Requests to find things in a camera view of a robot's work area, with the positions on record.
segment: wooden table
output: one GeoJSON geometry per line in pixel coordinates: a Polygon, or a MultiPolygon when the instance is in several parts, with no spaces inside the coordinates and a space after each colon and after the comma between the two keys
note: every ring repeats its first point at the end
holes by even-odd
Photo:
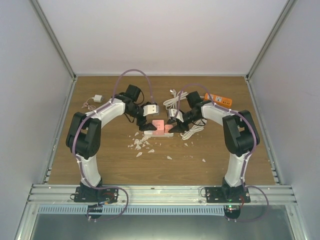
{"type": "MultiPolygon", "coordinates": [[[[96,94],[110,99],[118,77],[92,76],[79,77],[66,115],[61,138],[55,154],[50,184],[79,184],[80,172],[76,160],[66,147],[66,137],[71,119],[76,112],[87,112],[83,103],[96,94]]],[[[170,89],[181,90],[190,83],[200,83],[211,93],[231,98],[232,109],[249,110],[258,128],[261,142],[252,155],[246,171],[246,183],[250,185],[275,184],[271,165],[262,139],[258,120],[251,97],[243,77],[193,77],[193,76],[153,76],[150,77],[155,101],[160,106],[160,115],[148,117],[167,120],[167,112],[163,102],[172,97],[170,89]]],[[[124,92],[128,84],[142,89],[145,100],[150,100],[149,87],[142,76],[126,76],[119,83],[117,93],[124,92]]],[[[194,86],[187,92],[204,90],[194,86]]],[[[91,104],[99,107],[102,103],[91,104]]],[[[190,108],[186,100],[181,102],[181,110],[190,108]]],[[[195,134],[188,140],[182,140],[178,133],[174,137],[154,137],[148,140],[154,153],[143,147],[141,150],[131,149],[133,139],[141,139],[136,123],[129,123],[124,115],[107,124],[101,133],[101,146],[97,154],[97,164],[104,184],[111,185],[220,185],[226,174],[229,152],[224,143],[223,128],[213,121],[208,121],[204,131],[195,134]]]]}

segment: coiled white cable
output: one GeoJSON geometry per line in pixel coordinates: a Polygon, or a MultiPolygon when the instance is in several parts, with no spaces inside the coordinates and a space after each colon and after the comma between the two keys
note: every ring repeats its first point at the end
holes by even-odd
{"type": "MultiPolygon", "coordinates": [[[[163,102],[163,105],[165,106],[166,110],[177,109],[177,102],[178,102],[178,98],[179,98],[179,93],[180,92],[177,92],[175,89],[170,89],[170,92],[173,95],[173,98],[168,99],[168,100],[163,102]]],[[[181,94],[180,100],[186,99],[187,95],[188,95],[188,92],[183,92],[181,94]]],[[[187,140],[193,134],[202,131],[203,129],[205,129],[205,125],[206,124],[207,124],[207,120],[206,119],[197,120],[189,131],[187,131],[185,133],[180,133],[180,135],[182,137],[182,140],[187,140]]]]}

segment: white power adapter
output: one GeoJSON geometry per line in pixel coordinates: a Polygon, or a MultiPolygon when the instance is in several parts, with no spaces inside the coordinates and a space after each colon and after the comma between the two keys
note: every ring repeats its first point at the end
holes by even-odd
{"type": "Polygon", "coordinates": [[[102,95],[94,95],[93,101],[95,103],[102,103],[105,98],[102,95]]]}

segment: gray wall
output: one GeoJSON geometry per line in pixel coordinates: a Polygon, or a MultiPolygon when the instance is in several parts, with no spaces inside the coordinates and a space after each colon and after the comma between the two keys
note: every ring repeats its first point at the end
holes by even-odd
{"type": "Polygon", "coordinates": [[[298,0],[252,78],[280,176],[311,239],[320,236],[319,12],[319,0],[298,0]]]}
{"type": "Polygon", "coordinates": [[[0,1],[0,235],[40,183],[71,78],[27,0],[0,1]]]}

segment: robotic arm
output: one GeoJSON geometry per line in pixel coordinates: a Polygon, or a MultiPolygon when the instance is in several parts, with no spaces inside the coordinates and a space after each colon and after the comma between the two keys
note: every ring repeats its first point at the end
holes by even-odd
{"type": "MultiPolygon", "coordinates": [[[[146,102],[139,106],[136,104],[141,90],[133,85],[129,85],[126,92],[121,92],[116,95],[113,102],[111,99],[94,111],[87,113],[77,112],[74,114],[69,132],[66,138],[66,145],[72,152],[72,147],[76,132],[81,122],[92,115],[89,120],[85,122],[82,129],[87,130],[86,133],[80,132],[76,140],[75,152],[78,156],[78,164],[82,163],[82,171],[86,180],[94,187],[102,186],[102,178],[98,172],[97,166],[97,152],[100,148],[101,129],[109,123],[112,119],[122,115],[128,114],[136,118],[136,124],[140,131],[154,131],[157,128],[152,123],[147,123],[147,115],[159,114],[159,106],[156,103],[146,102]]],[[[74,195],[75,202],[104,202],[108,196],[109,190],[95,190],[92,189],[84,179],[81,179],[80,187],[77,187],[74,195]]]]}
{"type": "MultiPolygon", "coordinates": [[[[217,199],[218,202],[221,202],[221,198],[223,198],[226,202],[237,203],[239,196],[246,197],[242,181],[245,184],[245,173],[250,158],[250,155],[247,157],[246,155],[254,146],[252,133],[239,116],[221,110],[216,105],[213,105],[210,100],[203,101],[198,92],[191,92],[186,98],[191,108],[190,111],[186,113],[180,111],[177,115],[176,109],[168,111],[168,116],[170,117],[168,123],[177,123],[169,132],[184,133],[189,130],[189,124],[199,119],[210,119],[223,126],[224,142],[230,152],[228,170],[222,180],[222,187],[220,189],[215,188],[216,191],[212,193],[215,196],[207,197],[207,201],[214,202],[217,199]]],[[[243,110],[238,113],[250,123],[258,145],[260,138],[250,112],[243,110]]]]}

